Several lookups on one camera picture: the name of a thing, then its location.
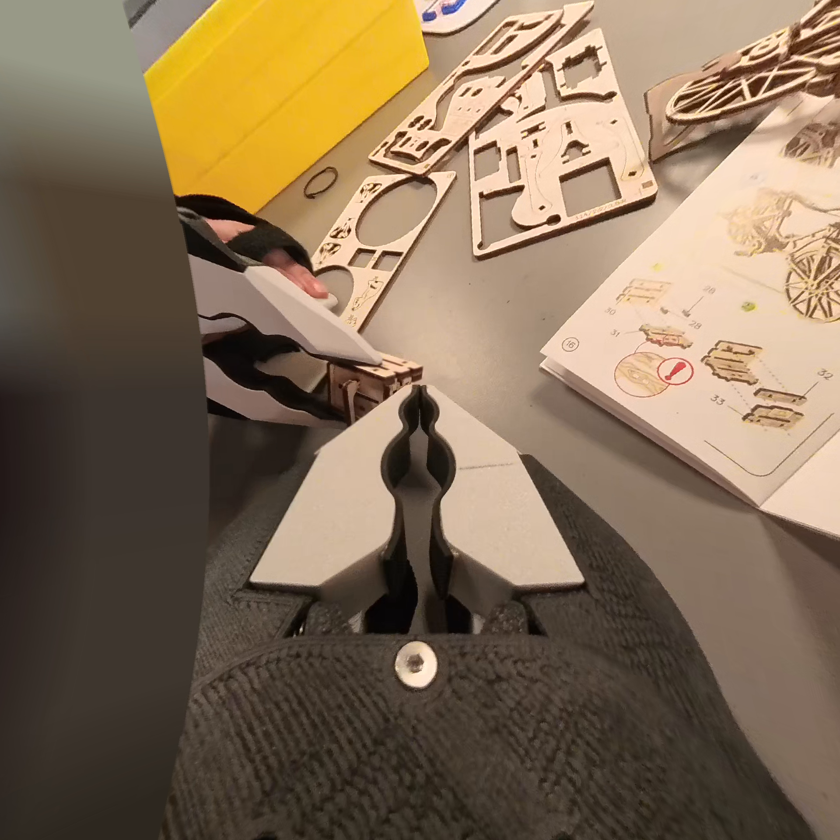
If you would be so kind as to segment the yellow box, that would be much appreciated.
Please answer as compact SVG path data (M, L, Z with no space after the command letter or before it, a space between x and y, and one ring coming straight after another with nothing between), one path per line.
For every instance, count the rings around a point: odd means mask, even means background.
M173 193L254 212L427 66L413 2L223 1L143 76Z

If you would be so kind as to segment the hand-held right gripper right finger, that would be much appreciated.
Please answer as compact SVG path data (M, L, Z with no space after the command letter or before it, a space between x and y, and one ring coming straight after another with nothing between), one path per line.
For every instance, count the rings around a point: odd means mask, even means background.
M437 388L421 393L427 470L440 487L429 545L437 595L485 617L518 595L582 587L519 452Z

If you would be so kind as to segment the person's left hand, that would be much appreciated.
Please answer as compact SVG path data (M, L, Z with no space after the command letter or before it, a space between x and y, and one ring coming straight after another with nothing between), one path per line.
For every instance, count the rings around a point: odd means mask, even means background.
M220 196L175 196L180 209L194 212L236 254L278 271L292 284L328 308L335 298L315 277L307 250L287 231Z

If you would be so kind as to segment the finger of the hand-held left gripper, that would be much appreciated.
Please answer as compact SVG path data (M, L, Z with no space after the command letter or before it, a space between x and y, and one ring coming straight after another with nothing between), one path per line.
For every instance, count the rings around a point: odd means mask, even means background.
M328 313L199 316L207 400L216 413L302 427L340 427L337 409L281 374L258 368L277 354L350 358L350 329Z
M200 318L236 318L315 358L382 363L380 352L274 268L254 264L238 271L194 255L188 259Z

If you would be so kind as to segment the small wooden box model part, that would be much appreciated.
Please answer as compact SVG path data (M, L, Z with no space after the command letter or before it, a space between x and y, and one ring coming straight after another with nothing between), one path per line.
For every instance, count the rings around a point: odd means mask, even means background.
M378 365L329 362L327 366L330 405L352 425L404 387L420 382L424 366L412 360L383 353Z

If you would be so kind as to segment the wooden sheet with oval hole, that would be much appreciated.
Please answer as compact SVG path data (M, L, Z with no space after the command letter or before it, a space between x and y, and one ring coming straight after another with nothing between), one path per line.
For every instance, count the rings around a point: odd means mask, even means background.
M329 270L350 274L352 293L340 318L351 329L361 331L372 317L456 178L454 171L439 171L425 177L402 173L373 175L362 181L312 258L316 276ZM403 236L384 245L362 243L359 225L363 215L384 196L415 182L431 183L435 188L434 202L424 218Z

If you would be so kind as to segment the white card with blue print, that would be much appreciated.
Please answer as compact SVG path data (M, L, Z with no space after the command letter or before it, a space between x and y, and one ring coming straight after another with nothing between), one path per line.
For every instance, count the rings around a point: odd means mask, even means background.
M415 1L425 35L455 34L484 16L498 1Z

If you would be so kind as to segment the instruction booklet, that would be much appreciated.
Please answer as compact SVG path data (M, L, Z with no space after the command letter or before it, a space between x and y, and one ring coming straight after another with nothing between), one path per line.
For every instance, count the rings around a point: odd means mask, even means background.
M784 101L542 348L751 506L838 538L838 100Z

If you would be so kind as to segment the large wooden parts sheet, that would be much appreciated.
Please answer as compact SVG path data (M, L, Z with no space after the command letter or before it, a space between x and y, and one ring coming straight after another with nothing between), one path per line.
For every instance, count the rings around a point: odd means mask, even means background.
M488 259L653 202L658 184L601 28L555 50L469 138L472 252ZM616 196L570 209L573 180L605 171Z

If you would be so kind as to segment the wooden wheel model piece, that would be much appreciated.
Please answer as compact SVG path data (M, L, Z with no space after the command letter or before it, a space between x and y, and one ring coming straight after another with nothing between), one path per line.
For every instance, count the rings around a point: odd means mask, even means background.
M730 118L795 93L838 95L839 2L821 1L789 26L720 57L667 100L668 123Z

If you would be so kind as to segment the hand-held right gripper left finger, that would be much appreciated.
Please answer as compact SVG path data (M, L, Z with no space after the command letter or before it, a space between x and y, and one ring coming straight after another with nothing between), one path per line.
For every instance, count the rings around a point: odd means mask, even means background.
M257 589L309 595L370 621L411 621L417 580L395 494L411 462L418 385L320 448L249 576Z

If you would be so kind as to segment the long narrow wooden parts sheet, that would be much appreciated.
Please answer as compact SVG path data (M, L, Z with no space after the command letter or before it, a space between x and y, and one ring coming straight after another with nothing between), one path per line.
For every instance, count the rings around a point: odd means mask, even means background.
M426 175L484 125L557 49L587 25L594 2L502 20L369 154L388 170Z

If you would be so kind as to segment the brown cardboard piece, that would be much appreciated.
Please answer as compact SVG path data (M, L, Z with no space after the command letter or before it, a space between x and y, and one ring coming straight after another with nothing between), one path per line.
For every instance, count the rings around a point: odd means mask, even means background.
M722 119L707 123L677 124L665 116L668 101L678 89L692 81L703 81L713 75L721 66L723 57L718 56L702 67L680 73L648 89L644 94L645 108L649 122L647 156L651 162L688 148L705 140L712 134L726 130L731 121Z

